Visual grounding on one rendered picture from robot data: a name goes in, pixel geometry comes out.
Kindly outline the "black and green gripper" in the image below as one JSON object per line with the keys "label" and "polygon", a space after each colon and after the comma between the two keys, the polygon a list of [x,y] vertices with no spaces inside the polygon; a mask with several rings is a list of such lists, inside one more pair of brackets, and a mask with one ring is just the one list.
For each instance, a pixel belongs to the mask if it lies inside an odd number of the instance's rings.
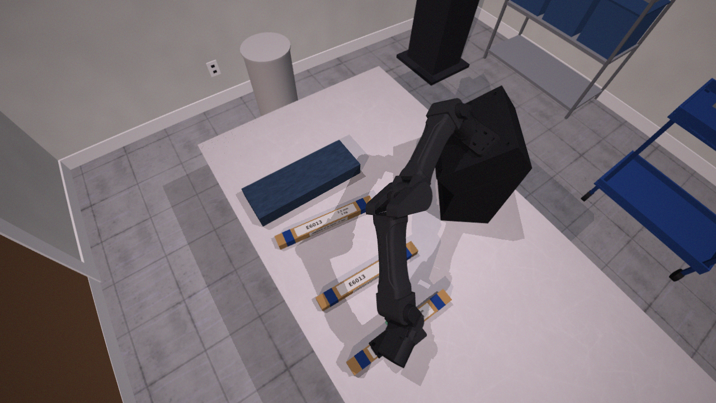
{"label": "black and green gripper", "polygon": [[[386,319],[385,323],[387,325],[387,323],[389,322],[389,319],[388,318],[384,318],[384,319]],[[417,334],[417,336],[415,336],[415,338],[413,339],[413,341],[415,342],[415,345],[417,345],[420,341],[422,341],[427,336],[427,334],[423,330],[423,328],[421,331],[417,332],[416,334]]]}

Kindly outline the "tan box with white label and blue band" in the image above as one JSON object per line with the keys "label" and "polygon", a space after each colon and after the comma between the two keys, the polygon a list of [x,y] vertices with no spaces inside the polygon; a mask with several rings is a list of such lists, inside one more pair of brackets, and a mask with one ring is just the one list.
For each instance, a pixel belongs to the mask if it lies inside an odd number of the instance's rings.
{"label": "tan box with white label and blue band", "polygon": [[371,197],[366,196],[365,198],[356,200],[355,202],[345,205],[342,208],[333,210],[330,213],[324,214],[323,216],[307,221],[306,223],[276,235],[275,239],[280,250],[365,213],[366,204],[369,200],[371,200]]}

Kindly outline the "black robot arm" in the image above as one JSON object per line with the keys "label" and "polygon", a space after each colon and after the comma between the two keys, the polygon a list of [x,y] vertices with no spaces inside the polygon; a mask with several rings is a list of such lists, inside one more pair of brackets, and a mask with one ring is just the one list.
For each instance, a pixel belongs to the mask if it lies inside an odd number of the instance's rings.
{"label": "black robot arm", "polygon": [[430,207],[432,174],[451,135],[480,157],[500,140],[497,133],[472,117],[471,108],[460,99],[432,103],[426,115],[425,129],[409,163],[366,204],[366,214],[373,215],[378,236],[376,306],[378,314],[390,319],[385,331],[369,342],[369,346],[378,359],[383,356],[402,368],[414,348],[413,338],[424,326],[423,314],[415,307],[415,292],[412,292],[408,276],[408,215]]}

